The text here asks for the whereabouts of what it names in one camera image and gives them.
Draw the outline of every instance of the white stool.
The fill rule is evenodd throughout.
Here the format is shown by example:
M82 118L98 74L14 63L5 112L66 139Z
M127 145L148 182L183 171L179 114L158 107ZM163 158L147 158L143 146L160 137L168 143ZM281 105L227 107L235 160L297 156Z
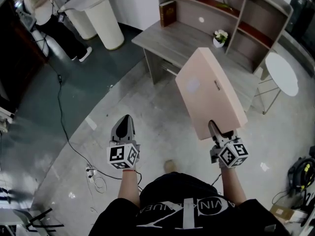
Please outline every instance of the white stool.
M279 54L270 53L266 58L265 63L262 65L262 68L263 68L262 79L265 79L268 76L268 74L270 74L271 76L270 80L273 80L277 87L262 93L258 91L259 94L255 95L255 97L279 89L279 92L277 93L276 97L273 99L267 110L265 110L265 106L262 102L264 108L264 111L262 113L263 115L265 115L267 114L271 106L274 104L281 91L293 97L297 95L299 87L296 75L292 67Z

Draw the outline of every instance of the wooden desk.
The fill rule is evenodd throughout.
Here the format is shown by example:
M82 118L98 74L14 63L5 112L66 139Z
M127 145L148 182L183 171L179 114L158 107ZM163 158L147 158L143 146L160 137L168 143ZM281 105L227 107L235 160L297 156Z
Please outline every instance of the wooden desk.
M209 47L230 80L244 111L250 108L260 79L229 59L224 48L215 48L208 34L180 22L162 28L158 21L132 42L144 49L154 84L160 80L164 70L178 74L198 47Z

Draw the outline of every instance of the white sneaker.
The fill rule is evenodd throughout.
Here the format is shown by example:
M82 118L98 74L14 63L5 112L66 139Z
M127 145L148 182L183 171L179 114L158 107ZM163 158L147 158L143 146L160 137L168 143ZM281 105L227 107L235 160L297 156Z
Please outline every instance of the white sneaker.
M91 54L92 50L93 50L92 47L89 46L89 47L87 48L87 53L83 56L83 58L79 59L80 62L83 62L83 61Z

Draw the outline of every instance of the wooden shelf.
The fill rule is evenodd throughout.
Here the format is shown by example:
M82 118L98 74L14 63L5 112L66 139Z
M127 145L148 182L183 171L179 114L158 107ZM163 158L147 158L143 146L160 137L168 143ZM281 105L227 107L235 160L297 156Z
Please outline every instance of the wooden shelf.
M229 16L232 16L236 19L238 19L238 17L240 16L240 11L237 10L237 9L234 9L233 10L230 10L230 9L227 9L227 8L222 8L222 7L218 7L219 4L222 4L221 2L219 1L216 1L216 0L197 0L197 2L201 3L201 4L205 4L209 7L212 7L213 9L216 9L218 11L221 11Z
M271 49L272 45L274 44L274 41L272 39L270 39L254 27L250 26L249 24L246 24L245 22L241 22L238 26L238 29L258 41L267 49Z

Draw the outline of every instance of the concrete floor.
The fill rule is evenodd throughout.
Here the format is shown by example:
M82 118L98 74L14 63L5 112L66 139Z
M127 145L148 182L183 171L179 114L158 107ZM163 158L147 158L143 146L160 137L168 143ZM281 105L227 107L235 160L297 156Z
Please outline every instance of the concrete floor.
M296 97L281 93L265 116L251 107L248 123L238 130L250 152L237 168L239 179L247 198L258 199L267 209L274 195L286 189L287 170L299 156L307 155L315 142L315 83L285 49L277 46L276 50L292 65L299 93ZM142 188L163 174L168 159L176 162L180 172L207 183L216 179L220 170L211 164L209 155L213 141L197 139L173 75L165 75L153 86L144 60L91 111L89 120L97 127L92 125L92 129L82 122L71 143L95 167L120 177L121 171L106 162L106 147L111 128L126 114L133 117L136 140L141 144L137 169L142 173ZM120 181L99 175L107 188L103 194L98 193L86 178L86 166L87 162L66 145L36 193L33 208L53 209L46 223L59 221L65 225L55 235L88 235L98 215L117 197ZM102 187L104 183L99 179L97 185ZM221 180L214 186L222 192Z
M143 50L131 43L141 31L120 27L125 43L115 51L106 50L99 37L81 39L93 48L83 63L71 61L55 41L48 39L49 63L64 81L61 102L70 137L111 87L144 56ZM9 132L3 135L0 183L1 187L14 191L17 202L10 206L0 202L0 207L30 207L36 189L66 143L60 123L58 90L56 74L45 65L30 84Z

